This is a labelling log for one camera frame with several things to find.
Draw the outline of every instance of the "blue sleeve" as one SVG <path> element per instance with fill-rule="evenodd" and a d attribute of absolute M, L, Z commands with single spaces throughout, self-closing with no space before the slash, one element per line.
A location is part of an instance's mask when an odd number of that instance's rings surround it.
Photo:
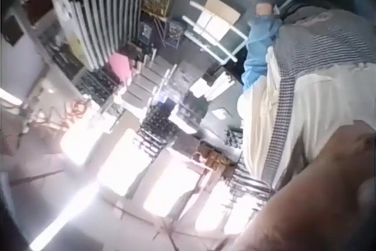
<path fill-rule="evenodd" d="M 249 24 L 251 31 L 246 43 L 248 54 L 244 61 L 244 74 L 241 76 L 243 91 L 249 89 L 260 76 L 266 76 L 266 53 L 281 26 L 281 21 L 274 16 L 257 16 Z"/>

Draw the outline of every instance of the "window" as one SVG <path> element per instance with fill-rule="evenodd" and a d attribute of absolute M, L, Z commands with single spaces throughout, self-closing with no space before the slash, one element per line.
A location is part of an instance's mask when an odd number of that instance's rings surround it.
<path fill-rule="evenodd" d="M 98 173 L 98 181 L 121 196 L 151 162 L 149 155 L 133 144 L 135 135 L 133 129 L 126 130 Z"/>
<path fill-rule="evenodd" d="M 240 198 L 234 205 L 229 220 L 224 226 L 224 233 L 227 235 L 236 235 L 241 233 L 245 229 L 246 224 L 248 224 L 251 215 L 254 213 L 254 210 L 252 210 L 254 205 L 254 197 L 245 195 Z"/>
<path fill-rule="evenodd" d="M 179 197 L 194 189 L 199 177 L 182 161 L 173 159 L 148 195 L 144 209 L 157 216 L 167 216 Z"/>
<path fill-rule="evenodd" d="M 103 133 L 101 123 L 92 123 L 95 111 L 89 108 L 64 134 L 60 146 L 63 153 L 76 165 L 83 165 Z"/>
<path fill-rule="evenodd" d="M 226 207 L 230 203 L 230 188 L 219 182 L 196 220 L 196 230 L 209 232 L 215 230 L 223 219 Z"/>

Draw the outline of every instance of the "white shirt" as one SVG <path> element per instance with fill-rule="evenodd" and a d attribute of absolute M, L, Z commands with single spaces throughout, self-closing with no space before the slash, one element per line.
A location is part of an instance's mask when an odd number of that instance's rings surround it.
<path fill-rule="evenodd" d="M 273 47 L 266 56 L 267 76 L 244 93 L 249 115 L 244 117 L 244 161 L 252 177 L 261 179 L 276 121 L 280 75 Z M 376 65 L 337 65 L 300 77 L 295 85 L 293 112 L 273 186 L 286 169 L 302 136 L 308 161 L 313 160 L 343 125 L 360 120 L 376 130 Z"/>

